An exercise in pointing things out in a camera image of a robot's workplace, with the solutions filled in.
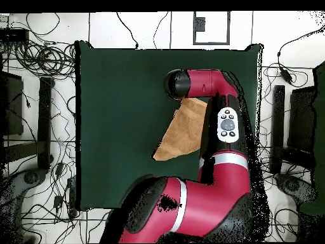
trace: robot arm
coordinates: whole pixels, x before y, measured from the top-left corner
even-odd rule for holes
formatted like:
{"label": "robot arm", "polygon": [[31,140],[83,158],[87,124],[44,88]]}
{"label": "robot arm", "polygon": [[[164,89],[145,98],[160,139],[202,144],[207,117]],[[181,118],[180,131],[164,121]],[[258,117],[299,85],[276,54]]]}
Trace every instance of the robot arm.
{"label": "robot arm", "polygon": [[109,238],[119,243],[155,243],[168,232],[211,242],[243,240],[252,222],[251,189],[236,87],[227,73],[212,70],[171,71],[164,85],[174,100],[211,97],[198,180],[144,179],[127,195],[121,209],[109,216],[101,242]]}

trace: black cable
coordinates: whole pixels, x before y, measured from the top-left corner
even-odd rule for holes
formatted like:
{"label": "black cable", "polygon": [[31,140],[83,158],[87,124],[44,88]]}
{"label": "black cable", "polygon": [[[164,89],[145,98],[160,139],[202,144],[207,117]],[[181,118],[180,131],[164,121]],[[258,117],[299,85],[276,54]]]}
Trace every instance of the black cable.
{"label": "black cable", "polygon": [[129,33],[131,34],[131,37],[132,37],[133,41],[135,42],[135,48],[137,49],[137,48],[139,47],[139,44],[138,44],[138,42],[134,39],[131,30],[130,30],[129,27],[127,27],[127,26],[125,25],[125,23],[121,20],[121,18],[119,17],[119,13],[118,13],[118,12],[116,12],[116,15],[117,15],[117,17],[119,18],[119,21],[124,25],[124,27],[127,28],[127,29],[129,30]]}
{"label": "black cable", "polygon": [[282,232],[282,234],[285,233],[286,230],[287,230],[287,231],[289,231],[290,233],[292,233],[292,234],[294,234],[295,236],[297,236],[297,233],[293,230],[291,224],[289,224],[289,223],[286,224],[290,229],[287,229],[284,225],[280,224],[280,222],[278,222],[278,224],[277,224],[277,214],[280,213],[280,212],[282,212],[282,211],[284,211],[284,210],[287,210],[287,211],[289,211],[289,212],[292,212],[292,213],[296,214],[298,217],[301,217],[299,213],[297,213],[296,211],[294,211],[294,210],[292,210],[292,209],[290,209],[290,208],[282,208],[282,209],[276,211],[276,213],[274,214],[275,231],[276,231],[277,235],[280,237],[280,240],[281,240],[282,242],[285,242],[285,241],[284,241],[283,237],[280,236],[280,232],[279,232],[279,228],[278,228],[278,226],[281,226],[281,227],[284,229],[284,232]]}
{"label": "black cable", "polygon": [[88,211],[86,212],[86,243],[88,243],[87,232],[88,232]]}
{"label": "black cable", "polygon": [[38,232],[36,232],[36,231],[29,230],[29,229],[25,229],[23,226],[22,226],[22,229],[23,229],[25,232],[30,232],[30,233],[33,233],[33,234],[37,234],[37,235],[39,235],[40,239],[39,239],[38,244],[41,243],[43,237],[42,237],[42,235],[41,235],[40,233],[38,233]]}
{"label": "black cable", "polygon": [[79,234],[80,234],[81,243],[84,244],[83,236],[81,236],[81,221],[80,220],[79,220]]}
{"label": "black cable", "polygon": [[157,49],[157,46],[156,46],[156,44],[155,44],[155,36],[156,36],[156,33],[157,33],[157,30],[158,30],[158,28],[159,28],[159,26],[160,26],[160,23],[166,18],[166,16],[168,15],[168,13],[169,13],[169,11],[167,11],[167,13],[166,13],[166,15],[165,16],[163,16],[163,18],[160,20],[160,22],[158,23],[158,26],[157,26],[157,28],[156,28],[156,31],[155,31],[155,33],[154,33],[154,37],[152,38],[152,40],[153,40],[153,42],[154,42],[154,45],[155,45],[155,48]]}
{"label": "black cable", "polygon": [[75,97],[76,97],[76,96],[74,95],[73,97],[69,98],[68,101],[67,101],[67,109],[68,109],[68,111],[73,115],[74,118],[76,118],[76,113],[70,110],[69,102],[70,102],[73,98],[75,98]]}
{"label": "black cable", "polygon": [[106,215],[108,215],[110,212],[107,212],[107,213],[105,213],[104,215],[103,215],[103,217],[102,217],[102,219],[101,219],[101,221],[94,227],[94,228],[92,228],[92,229],[90,229],[89,230],[89,232],[88,232],[88,241],[87,241],[87,243],[89,243],[90,242],[90,232],[92,232],[93,230],[95,230],[104,220],[105,220],[105,216]]}
{"label": "black cable", "polygon": [[58,22],[57,22],[57,24],[54,26],[54,28],[52,29],[52,30],[50,30],[49,32],[47,32],[47,33],[45,33],[45,34],[38,34],[38,33],[36,33],[36,32],[34,32],[31,28],[30,28],[30,25],[29,25],[29,23],[28,23],[28,16],[30,15],[30,13],[28,13],[27,15],[26,15],[26,24],[27,24],[27,26],[29,27],[29,29],[30,29],[30,31],[35,35],[35,36],[46,36],[46,35],[48,35],[48,34],[51,34],[57,27],[58,27],[58,25],[59,25],[59,23],[60,23],[60,17],[56,14],[56,13],[54,13],[55,15],[56,15],[56,17],[58,18]]}
{"label": "black cable", "polygon": [[307,83],[307,81],[308,81],[308,74],[305,73],[305,72],[302,72],[302,71],[295,71],[295,72],[299,72],[299,73],[303,73],[303,74],[305,74],[305,75],[307,76],[307,80],[306,80],[306,83],[304,83],[303,85],[300,85],[300,86],[296,86],[296,85],[294,85],[294,84],[292,83],[292,77],[289,75],[289,72],[288,72],[288,70],[289,70],[289,71],[292,71],[292,70],[289,69],[289,68],[287,68],[285,65],[280,64],[280,55],[281,55],[281,50],[283,49],[283,47],[285,47],[285,46],[288,45],[289,43],[295,42],[295,41],[297,41],[297,40],[299,40],[299,39],[301,39],[301,38],[303,38],[303,37],[309,37],[309,36],[311,36],[311,35],[313,35],[313,34],[318,34],[318,33],[324,32],[324,30],[325,30],[325,24],[324,24],[320,29],[315,30],[315,31],[312,31],[312,32],[309,32],[309,33],[306,33],[306,34],[304,34],[304,35],[302,35],[302,36],[300,36],[300,37],[298,37],[298,38],[296,38],[296,39],[294,39],[294,40],[288,41],[287,43],[284,43],[284,44],[280,47],[280,50],[279,50],[279,52],[277,53],[277,63],[278,63],[278,65],[279,65],[279,69],[280,69],[280,71],[281,71],[281,76],[282,76],[282,77],[284,78],[284,80],[285,80],[287,83],[289,83],[290,85],[292,85],[292,86],[294,86],[294,87],[296,87],[296,88],[299,88],[299,87],[303,87],[303,86],[305,86],[306,83]]}

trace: green mat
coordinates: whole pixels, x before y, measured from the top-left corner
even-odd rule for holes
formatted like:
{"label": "green mat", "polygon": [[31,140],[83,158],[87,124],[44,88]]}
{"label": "green mat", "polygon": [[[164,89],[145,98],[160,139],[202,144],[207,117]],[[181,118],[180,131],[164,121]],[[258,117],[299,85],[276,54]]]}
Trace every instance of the green mat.
{"label": "green mat", "polygon": [[315,183],[317,199],[313,202],[304,203],[300,210],[305,214],[325,215],[325,62],[313,69],[314,84],[317,95],[314,100],[316,112],[316,127],[314,140],[314,155],[316,161],[315,171],[311,177]]}
{"label": "green mat", "polygon": [[168,161],[151,158],[179,106],[163,89],[173,69],[233,72],[255,126],[260,44],[245,51],[121,50],[93,49],[81,41],[79,48],[81,210],[120,207],[129,186],[145,174],[196,180],[198,151]]}

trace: floor tile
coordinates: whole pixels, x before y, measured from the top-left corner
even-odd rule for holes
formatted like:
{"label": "floor tile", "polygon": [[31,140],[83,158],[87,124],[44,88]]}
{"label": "floor tile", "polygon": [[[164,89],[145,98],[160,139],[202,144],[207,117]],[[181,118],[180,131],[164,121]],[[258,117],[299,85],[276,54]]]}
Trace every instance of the floor tile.
{"label": "floor tile", "polygon": [[[322,12],[254,11],[253,42],[264,45],[263,65],[277,62],[277,53],[285,43],[320,29],[324,22],[316,15]],[[288,67],[316,67],[325,59],[324,43],[324,33],[292,42],[281,50],[280,63]]]}
{"label": "floor tile", "polygon": [[[23,224],[26,230],[30,229],[42,235],[41,244],[83,244],[86,243],[86,226],[89,229],[95,227],[95,222],[88,222],[86,224],[85,221],[79,220],[58,222],[55,224],[53,220],[23,220]],[[94,240],[97,240],[95,235],[95,233],[93,234],[91,232],[91,236]],[[38,235],[36,237],[37,242],[39,242],[40,237]]]}
{"label": "floor tile", "polygon": [[[158,49],[166,49],[169,48],[170,12],[166,14],[167,11],[119,12],[119,17],[132,32],[139,49],[154,49],[155,44]],[[90,43],[94,48],[135,48],[129,30],[116,12],[91,13],[90,25]]]}
{"label": "floor tile", "polygon": [[173,11],[172,49],[245,50],[251,44],[252,11],[231,11],[230,45],[193,45],[193,11]]}
{"label": "floor tile", "polygon": [[106,209],[106,208],[93,208],[91,210],[88,210],[88,220],[104,220],[104,221],[106,221],[110,211],[111,210]]}

